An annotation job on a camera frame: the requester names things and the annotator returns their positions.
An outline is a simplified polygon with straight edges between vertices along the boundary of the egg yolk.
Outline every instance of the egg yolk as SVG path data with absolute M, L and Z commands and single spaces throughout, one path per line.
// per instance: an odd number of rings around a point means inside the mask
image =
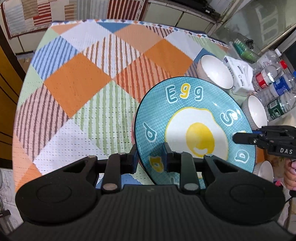
M 163 172 L 163 163 L 160 156 L 150 156 L 149 162 L 152 168 L 157 172 Z
M 214 151 L 215 139 L 206 125 L 196 122 L 186 132 L 186 144 L 194 155 L 203 157 Z

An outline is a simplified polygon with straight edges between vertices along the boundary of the ceramic plate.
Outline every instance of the ceramic plate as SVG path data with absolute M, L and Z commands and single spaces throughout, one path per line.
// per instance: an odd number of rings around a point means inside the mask
M 222 89 L 202 79 L 175 77 L 154 86 L 142 99 L 135 118 L 140 161 L 156 184 L 179 184 L 178 173 L 163 170 L 161 145 L 193 157 L 214 154 L 252 172 L 255 146 L 232 141 L 234 133 L 251 133 L 237 103 Z

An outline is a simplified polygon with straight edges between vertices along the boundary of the tablecloth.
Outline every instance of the tablecloth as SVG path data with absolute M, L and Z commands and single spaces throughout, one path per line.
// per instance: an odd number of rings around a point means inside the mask
M 20 93 L 13 133 L 16 191 L 87 155 L 129 152 L 131 123 L 145 93 L 175 76 L 197 77 L 205 54 L 227 45 L 161 24 L 132 20 L 53 23 Z M 152 184 L 138 165 L 123 183 Z

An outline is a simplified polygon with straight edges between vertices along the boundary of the red label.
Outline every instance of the red label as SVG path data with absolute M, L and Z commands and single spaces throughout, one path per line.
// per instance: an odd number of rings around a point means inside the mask
M 257 80 L 259 86 L 260 86 L 262 89 L 264 89 L 264 88 L 267 87 L 267 84 L 265 83 L 265 80 L 264 80 L 264 78 L 263 78 L 263 76 L 262 76 L 261 73 L 259 73 L 258 75 L 256 75 L 256 80 Z

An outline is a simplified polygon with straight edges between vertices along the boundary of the metal screw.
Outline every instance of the metal screw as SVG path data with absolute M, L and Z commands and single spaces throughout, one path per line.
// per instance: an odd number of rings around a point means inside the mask
M 106 191 L 113 191 L 117 189 L 117 185 L 115 183 L 106 183 L 103 185 L 103 189 Z
M 199 188 L 199 186 L 196 183 L 186 183 L 184 185 L 184 188 L 187 191 L 195 191 L 195 190 L 197 190 Z

